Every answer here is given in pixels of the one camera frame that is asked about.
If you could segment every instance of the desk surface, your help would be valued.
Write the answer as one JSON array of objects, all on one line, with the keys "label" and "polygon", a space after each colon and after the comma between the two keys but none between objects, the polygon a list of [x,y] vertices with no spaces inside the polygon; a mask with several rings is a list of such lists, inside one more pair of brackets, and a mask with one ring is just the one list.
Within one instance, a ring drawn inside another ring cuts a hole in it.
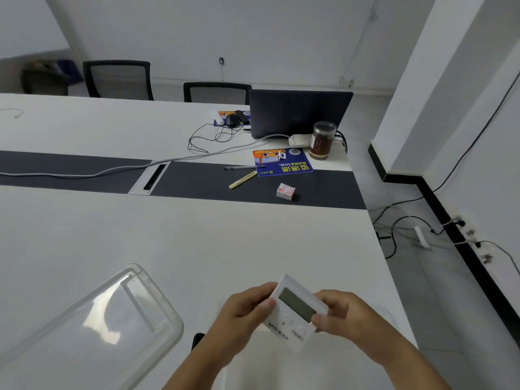
[{"label": "desk surface", "polygon": [[[189,136],[213,111],[239,107],[23,95],[0,100],[25,111],[17,119],[0,114],[0,150],[155,160],[189,154]],[[205,148],[253,141],[239,134]],[[250,164],[251,151],[198,161]],[[350,171],[340,144],[330,161],[312,165]],[[185,323],[178,345],[138,388],[166,382],[193,335],[207,331],[221,300],[284,272],[310,290],[349,290],[384,307],[415,343],[364,209],[0,186],[0,212],[0,350],[131,262],[143,266]]]}]

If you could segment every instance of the hand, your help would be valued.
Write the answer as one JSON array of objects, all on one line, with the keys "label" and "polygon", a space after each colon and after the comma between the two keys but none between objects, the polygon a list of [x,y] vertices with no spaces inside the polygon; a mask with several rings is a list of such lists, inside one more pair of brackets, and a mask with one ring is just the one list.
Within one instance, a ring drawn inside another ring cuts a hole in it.
[{"label": "hand", "polygon": [[390,362],[408,341],[390,323],[354,293],[321,290],[315,295],[329,307],[328,314],[313,315],[320,331],[354,342],[375,362]]},{"label": "hand", "polygon": [[216,356],[222,367],[228,365],[275,308],[275,300],[268,297],[276,284],[268,282],[231,295],[195,349],[206,348],[208,353]]}]

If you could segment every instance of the cartoon character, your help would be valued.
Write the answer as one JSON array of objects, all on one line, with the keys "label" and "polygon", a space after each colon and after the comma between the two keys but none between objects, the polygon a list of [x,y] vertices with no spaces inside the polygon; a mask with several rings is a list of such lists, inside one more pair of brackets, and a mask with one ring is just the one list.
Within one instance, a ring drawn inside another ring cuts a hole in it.
[{"label": "cartoon character", "polygon": [[285,158],[285,149],[255,150],[253,157],[256,164],[276,163]]}]

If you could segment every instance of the laptop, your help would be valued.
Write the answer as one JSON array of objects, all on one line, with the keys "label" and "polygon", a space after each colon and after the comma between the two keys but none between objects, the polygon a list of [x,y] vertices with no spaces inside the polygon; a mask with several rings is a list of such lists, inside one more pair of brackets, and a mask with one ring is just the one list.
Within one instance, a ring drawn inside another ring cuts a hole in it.
[{"label": "laptop", "polygon": [[251,136],[312,134],[316,122],[339,126],[353,93],[350,91],[249,91]]}]

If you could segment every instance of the red and white box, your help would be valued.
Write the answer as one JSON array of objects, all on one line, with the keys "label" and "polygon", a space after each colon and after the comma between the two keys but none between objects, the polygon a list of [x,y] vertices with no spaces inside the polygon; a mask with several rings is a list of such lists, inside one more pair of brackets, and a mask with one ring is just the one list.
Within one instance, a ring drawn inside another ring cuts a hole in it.
[{"label": "red and white box", "polygon": [[290,201],[290,200],[292,200],[292,197],[294,196],[295,190],[296,190],[295,188],[281,183],[280,186],[278,186],[278,190],[276,190],[276,197],[280,197],[280,198]]}]

